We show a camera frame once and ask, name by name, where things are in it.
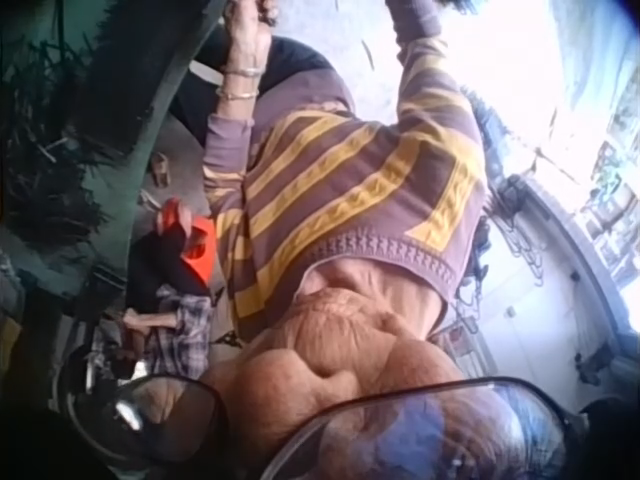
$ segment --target gold bracelet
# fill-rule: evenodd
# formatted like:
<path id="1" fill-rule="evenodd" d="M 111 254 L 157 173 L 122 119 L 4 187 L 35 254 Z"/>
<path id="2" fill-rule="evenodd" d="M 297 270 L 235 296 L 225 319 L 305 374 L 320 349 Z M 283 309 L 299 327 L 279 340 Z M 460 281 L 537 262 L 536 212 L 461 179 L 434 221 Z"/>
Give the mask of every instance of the gold bracelet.
<path id="1" fill-rule="evenodd" d="M 229 68 L 223 67 L 222 71 L 231 75 L 239 75 L 246 78 L 259 78 L 264 74 L 264 69 L 258 67 Z"/>
<path id="2" fill-rule="evenodd" d="M 222 87 L 218 87 L 216 93 L 220 98 L 224 98 L 225 100 L 253 100 L 260 95 L 258 90 L 253 93 L 229 93 L 224 91 Z"/>

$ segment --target brown and yellow striped sweater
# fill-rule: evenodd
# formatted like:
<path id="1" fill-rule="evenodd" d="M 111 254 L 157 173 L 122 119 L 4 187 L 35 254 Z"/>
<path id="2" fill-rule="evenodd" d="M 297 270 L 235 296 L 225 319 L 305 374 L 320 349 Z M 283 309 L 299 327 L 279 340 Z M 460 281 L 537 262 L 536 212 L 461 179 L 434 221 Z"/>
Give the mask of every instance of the brown and yellow striped sweater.
<path id="1" fill-rule="evenodd" d="M 331 71 L 298 74 L 277 88 L 315 82 L 312 98 L 269 122 L 247 171 L 252 125 L 210 117 L 205 191 L 243 340 L 282 317 L 307 271 L 339 257 L 402 267 L 453 298 L 485 191 L 480 134 L 442 39 L 401 49 L 396 125 L 301 109 L 346 88 Z"/>

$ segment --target glasses lens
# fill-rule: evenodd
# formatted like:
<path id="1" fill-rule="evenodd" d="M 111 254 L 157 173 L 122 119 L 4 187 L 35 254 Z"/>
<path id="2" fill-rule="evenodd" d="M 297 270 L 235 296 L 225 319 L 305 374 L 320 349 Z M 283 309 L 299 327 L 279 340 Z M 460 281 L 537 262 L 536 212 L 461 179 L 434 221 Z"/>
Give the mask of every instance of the glasses lens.
<path id="1" fill-rule="evenodd" d="M 562 419 L 510 383 L 428 389 L 363 400 L 317 417 L 263 479 L 559 478 Z"/>
<path id="2" fill-rule="evenodd" d="M 217 399 L 203 385 L 153 377 L 125 389 L 113 403 L 131 450 L 160 462 L 183 462 L 211 431 Z"/>

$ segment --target sweater sleeve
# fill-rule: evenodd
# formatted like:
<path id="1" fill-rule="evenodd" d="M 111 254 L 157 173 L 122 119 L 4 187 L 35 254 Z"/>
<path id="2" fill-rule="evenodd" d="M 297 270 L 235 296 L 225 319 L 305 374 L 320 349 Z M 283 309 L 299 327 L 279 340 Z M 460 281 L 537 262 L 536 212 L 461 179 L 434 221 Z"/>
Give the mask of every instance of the sweater sleeve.
<path id="1" fill-rule="evenodd" d="M 399 133 L 446 152 L 454 170 L 484 179 L 480 131 L 471 105 L 450 73 L 432 0 L 387 0 L 403 65 L 398 100 Z"/>
<path id="2" fill-rule="evenodd" d="M 208 122 L 204 191 L 216 223 L 218 257 L 225 276 L 229 273 L 228 253 L 245 215 L 243 186 L 252 126 L 252 121 L 230 120 L 216 114 Z"/>

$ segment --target woman's hand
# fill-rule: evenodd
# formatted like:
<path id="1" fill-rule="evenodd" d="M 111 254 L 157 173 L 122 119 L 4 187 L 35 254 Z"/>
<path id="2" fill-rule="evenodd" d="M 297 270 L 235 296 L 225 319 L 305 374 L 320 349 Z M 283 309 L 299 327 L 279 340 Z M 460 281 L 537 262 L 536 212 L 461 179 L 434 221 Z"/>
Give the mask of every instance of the woman's hand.
<path id="1" fill-rule="evenodd" d="M 229 0 L 225 24 L 231 37 L 230 69 L 264 69 L 271 48 L 276 0 Z"/>

